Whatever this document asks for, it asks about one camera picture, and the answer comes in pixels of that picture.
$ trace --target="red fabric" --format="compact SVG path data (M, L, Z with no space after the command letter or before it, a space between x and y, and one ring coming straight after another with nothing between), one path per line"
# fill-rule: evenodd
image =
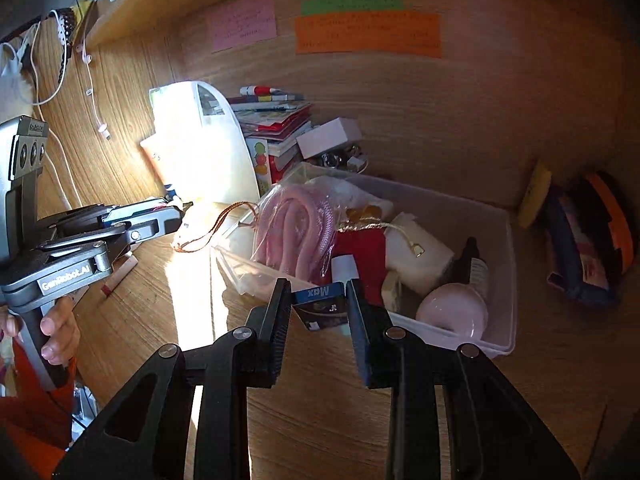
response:
M382 283L386 278L386 240L383 229L337 232L331 257L352 254L364 294L370 304L383 306Z
M24 350L15 341L14 353L18 397L0 399L0 424L34 471L50 479L71 441L76 360L69 363L67 384L51 392L59 404L56 406L40 387Z

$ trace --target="plastic bag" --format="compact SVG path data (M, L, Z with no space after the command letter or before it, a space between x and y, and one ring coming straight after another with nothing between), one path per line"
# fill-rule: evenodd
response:
M362 209L367 205L375 205L382 211L382 220L387 220L394 209L393 202L378 198L342 178L322 175L307 182L316 186L326 195L332 197L341 209Z
M339 206L313 183L283 183L260 206L252 260L322 284L328 275Z

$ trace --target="stack of books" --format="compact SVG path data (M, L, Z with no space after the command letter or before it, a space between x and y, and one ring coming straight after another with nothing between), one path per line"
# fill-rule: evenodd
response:
M302 160L296 138L311 129L311 103L300 94L227 99L249 149L260 195Z

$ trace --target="white cable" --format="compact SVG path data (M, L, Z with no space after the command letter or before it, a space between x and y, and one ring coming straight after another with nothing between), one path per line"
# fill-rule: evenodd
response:
M34 28L35 25L31 25L31 27L29 27L29 29L27 30L27 33L24 35L24 38L21 38L22 44L16 51L18 54L18 62L21 62L22 58L24 57L24 51L27 50L27 46L29 46L29 41L27 41L27 38L33 32Z
M36 32L35 32L35 35L33 37L33 43L31 44L31 54L30 54L31 67L33 68L33 74L34 74L34 77L35 77L36 101L38 100L39 79L38 79L38 69L36 68L36 64L35 64L35 62L33 60L33 53L35 51L36 39L37 39L38 33L40 31L40 24L41 24L41 22L38 22L38 25L36 26L36 29L35 29ZM37 104L35 106L38 109L38 113L40 115L40 119L42 120L42 122L43 123L46 122L44 120L44 115L42 114L42 108L40 108L40 104ZM60 147L60 152L62 152L62 159L63 159L63 161L65 163L66 170L67 170L67 172L69 174L69 180L71 181L71 187L74 190L75 198L76 198L76 200L78 200L78 205L80 207L82 207L82 200L80 200L80 195L78 193L78 188L76 187L76 182L74 181L73 173L71 173L71 167L69 166L69 161L66 158L65 148L62 145L62 142L60 141L60 138L56 135L56 133L51 128L49 128L49 131L50 131L53 139L58 143L58 146ZM46 157L47 161L49 162L49 164L52 167L53 174L54 174L54 177L55 177L55 181L58 184L58 192L60 194L60 198L62 199L62 202L64 203L64 205L65 205L65 207L67 209L72 209L71 204L69 203L69 200L68 200L68 198L66 196L65 190L62 187L62 183L60 182L60 178L58 176L58 172L56 170L56 167L53 164L53 161L50 159L50 157L49 157L49 155L47 153L45 153L45 157Z
M14 58L13 59L7 59L6 65L4 65L1 68L1 75L4 75L7 71L7 69L11 66L11 63L15 63L16 66L18 64L18 54L16 53L14 46L11 43L0 43L0 48L8 46L9 49L11 50L12 54L14 54Z
M56 95L58 95L58 92L60 92L60 89L62 88L62 83L65 81L65 74L66 74L66 37L65 37L65 34L64 34L64 30L61 31L62 23L60 23L60 17L58 15L58 12L55 11L55 10L52 10L51 12L53 13L53 15L56 18L56 23L57 23L57 26L58 26L58 38L63 43L63 48L64 48L64 55L63 55L63 58L62 58L62 77L60 78L60 83L58 83L58 87L56 88L55 92L53 92L53 94L51 94L49 98L45 99L44 101L38 102L37 101L38 97L36 95L36 102L35 103L30 103L31 106L40 106L40 105L47 104ZM33 44L31 45L31 54L32 55L33 55L33 51L34 51L34 49L36 47L36 38L38 37L39 31L40 31L40 24L38 24L38 28L36 29L36 35L33 38Z
M53 165L53 161L49 158L49 154L47 152L44 153L45 160L51 166L51 171L53 172L53 180L56 184L58 184L58 194L60 196L60 200L65 205L67 210L73 209L71 204L69 203L69 199L66 197L65 190L62 187L62 182L60 182L60 177L58 176L58 172L56 171L56 167Z
M86 65L86 71L89 74L89 88L85 92L88 96L91 97L91 102L94 108L94 117L98 123L98 133L100 133L105 139L109 139L111 134L107 129L107 124L100 118L98 114L98 107L95 104L95 89L94 89L94 78L91 76L91 69L89 68L89 63L92 62L93 57L86 52L86 43L84 40L82 41L82 62Z
M42 119L42 122L45 122L44 117L42 116L42 111L40 112L40 118ZM69 180L71 181L71 187L74 190L74 195L76 197L76 200L78 201L79 206L82 207L82 200L80 200L80 194L78 193L78 188L76 187L76 183L74 182L74 177L71 173L71 168L69 167L69 161L66 158L65 148L62 145L62 142L60 142L60 138L56 135L56 133L51 128L49 128L49 133L51 134L53 139L58 143L58 146L60 147L60 151L62 152L62 160L65 163L66 170L69 174Z

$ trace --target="earphone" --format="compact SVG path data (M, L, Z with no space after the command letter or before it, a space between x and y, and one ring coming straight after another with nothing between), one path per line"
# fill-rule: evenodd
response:
M94 107L94 117L98 125L98 133L101 134L101 136L103 136L105 139L109 139L111 137L111 134L109 133L107 123L105 123L100 118L100 115L98 114L98 107L95 104L94 78L91 76L91 69L89 68L89 63L92 62L93 57L91 56L91 54L87 54L84 40L82 41L81 54L82 54L82 62L86 65L86 71L89 74L89 83L90 83L89 88L84 93L87 95L87 97L91 97L91 102Z

